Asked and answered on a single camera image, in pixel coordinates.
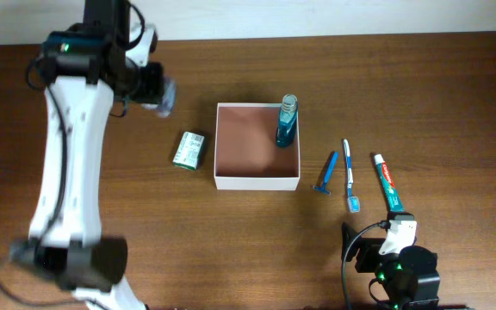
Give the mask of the clear purple soap pump bottle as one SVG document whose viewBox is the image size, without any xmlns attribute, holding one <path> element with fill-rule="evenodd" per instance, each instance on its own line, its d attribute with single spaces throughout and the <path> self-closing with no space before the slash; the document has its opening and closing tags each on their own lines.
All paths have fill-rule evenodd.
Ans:
<svg viewBox="0 0 496 310">
<path fill-rule="evenodd" d="M 167 118 L 171 115 L 177 97 L 176 82 L 166 77 L 164 79 L 164 93 L 156 103 L 142 103 L 141 107 L 156 113 L 160 118 Z"/>
</svg>

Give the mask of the green white soap box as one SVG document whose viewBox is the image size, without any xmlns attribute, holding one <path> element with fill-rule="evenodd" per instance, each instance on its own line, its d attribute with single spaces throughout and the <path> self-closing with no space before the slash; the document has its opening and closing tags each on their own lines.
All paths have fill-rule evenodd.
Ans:
<svg viewBox="0 0 496 310">
<path fill-rule="evenodd" d="M 206 138 L 203 135 L 185 132 L 172 160 L 175 166 L 195 171 L 198 168 Z"/>
</svg>

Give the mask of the blue mouthwash bottle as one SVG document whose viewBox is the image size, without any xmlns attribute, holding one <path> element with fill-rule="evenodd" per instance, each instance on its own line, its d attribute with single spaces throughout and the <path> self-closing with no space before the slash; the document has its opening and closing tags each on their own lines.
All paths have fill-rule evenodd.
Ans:
<svg viewBox="0 0 496 310">
<path fill-rule="evenodd" d="M 293 143 L 297 122 L 298 99 L 293 94 L 287 94 L 282 99 L 276 130 L 276 145 L 284 148 Z"/>
</svg>

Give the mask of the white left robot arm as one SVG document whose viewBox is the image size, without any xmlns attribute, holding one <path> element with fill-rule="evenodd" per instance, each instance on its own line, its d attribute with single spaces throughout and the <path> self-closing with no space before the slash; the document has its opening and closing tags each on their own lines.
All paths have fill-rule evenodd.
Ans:
<svg viewBox="0 0 496 310">
<path fill-rule="evenodd" d="M 151 61 L 155 26 L 130 22 L 128 1 L 88 1 L 81 22 L 50 33 L 27 74 L 40 78 L 47 132 L 40 197 L 28 236 L 9 259 L 91 309 L 141 309 L 125 270 L 127 241 L 105 236 L 99 181 L 105 128 L 116 102 L 166 117 L 176 85 Z"/>
</svg>

